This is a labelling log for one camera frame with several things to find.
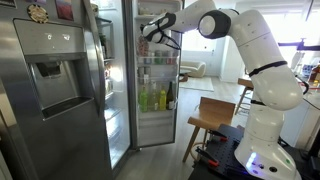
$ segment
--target juice bottle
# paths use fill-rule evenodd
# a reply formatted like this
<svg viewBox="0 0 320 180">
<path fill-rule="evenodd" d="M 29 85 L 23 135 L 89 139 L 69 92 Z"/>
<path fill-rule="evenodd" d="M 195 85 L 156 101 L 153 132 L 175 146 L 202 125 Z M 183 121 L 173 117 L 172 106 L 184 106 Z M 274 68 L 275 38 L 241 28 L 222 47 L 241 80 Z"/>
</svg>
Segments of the juice bottle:
<svg viewBox="0 0 320 180">
<path fill-rule="evenodd" d="M 156 82 L 151 82 L 152 92 L 150 94 L 149 100 L 149 108 L 150 111 L 158 111 L 159 110 L 159 99 L 157 95 L 157 84 Z"/>
<path fill-rule="evenodd" d="M 161 91 L 160 91 L 160 99 L 159 99 L 159 109 L 160 111 L 166 110 L 166 90 L 164 90 L 164 86 L 162 85 Z"/>
<path fill-rule="evenodd" d="M 142 87 L 142 91 L 140 92 L 139 104 L 140 104 L 140 111 L 141 112 L 148 111 L 148 93 L 146 91 L 145 86 Z"/>
</svg>

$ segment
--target white sofa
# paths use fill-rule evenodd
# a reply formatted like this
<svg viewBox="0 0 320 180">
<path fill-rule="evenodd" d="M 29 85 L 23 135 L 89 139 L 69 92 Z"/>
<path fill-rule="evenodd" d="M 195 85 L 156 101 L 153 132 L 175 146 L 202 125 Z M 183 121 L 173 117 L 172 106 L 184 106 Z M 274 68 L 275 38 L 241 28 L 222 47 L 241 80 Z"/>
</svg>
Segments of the white sofa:
<svg viewBox="0 0 320 180">
<path fill-rule="evenodd" d="M 206 72 L 206 63 L 199 61 L 181 61 L 180 69 L 190 70 L 191 77 L 203 77 Z"/>
</svg>

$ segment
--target white robotic arm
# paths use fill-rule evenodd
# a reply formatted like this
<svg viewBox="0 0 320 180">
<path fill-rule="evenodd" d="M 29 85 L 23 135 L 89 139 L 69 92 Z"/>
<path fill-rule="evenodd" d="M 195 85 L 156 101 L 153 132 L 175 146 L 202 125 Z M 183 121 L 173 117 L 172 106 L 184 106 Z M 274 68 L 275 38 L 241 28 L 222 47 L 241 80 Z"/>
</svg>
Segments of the white robotic arm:
<svg viewBox="0 0 320 180">
<path fill-rule="evenodd" d="M 255 10 L 242 14 L 217 10 L 211 0 L 199 0 L 175 14 L 160 16 L 141 30 L 149 41 L 166 44 L 170 30 L 196 28 L 209 39 L 232 37 L 250 72 L 254 92 L 244 137 L 235 151 L 237 160 L 251 175 L 262 179 L 301 179 L 294 160 L 277 141 L 284 111 L 299 105 L 302 90 L 263 16 Z"/>
</svg>

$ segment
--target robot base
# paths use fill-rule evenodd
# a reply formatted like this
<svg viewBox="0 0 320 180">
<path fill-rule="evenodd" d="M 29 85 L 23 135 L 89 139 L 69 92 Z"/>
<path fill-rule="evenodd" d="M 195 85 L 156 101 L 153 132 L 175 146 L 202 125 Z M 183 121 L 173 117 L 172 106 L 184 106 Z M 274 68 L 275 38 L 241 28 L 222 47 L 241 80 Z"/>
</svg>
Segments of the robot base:
<svg viewBox="0 0 320 180">
<path fill-rule="evenodd" d="M 252 176 L 271 180 L 301 180 L 294 160 L 280 145 L 261 142 L 247 131 L 234 155 Z"/>
</svg>

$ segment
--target stainless steel refrigerator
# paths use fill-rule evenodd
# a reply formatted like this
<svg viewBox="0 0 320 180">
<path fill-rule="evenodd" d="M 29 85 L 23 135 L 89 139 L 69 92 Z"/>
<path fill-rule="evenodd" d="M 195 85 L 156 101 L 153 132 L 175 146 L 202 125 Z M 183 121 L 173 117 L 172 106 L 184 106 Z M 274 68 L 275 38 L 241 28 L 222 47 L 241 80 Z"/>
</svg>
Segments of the stainless steel refrigerator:
<svg viewBox="0 0 320 180">
<path fill-rule="evenodd" d="M 13 179 L 112 179 L 105 81 L 89 1 L 0 1 L 0 149 Z"/>
<path fill-rule="evenodd" d="M 0 150 L 14 179 L 113 179 L 130 149 L 174 142 L 176 108 L 140 111 L 138 69 L 166 91 L 174 81 L 178 98 L 180 52 L 139 63 L 157 57 L 136 53 L 138 26 L 156 16 L 140 5 L 183 2 L 0 0 Z"/>
</svg>

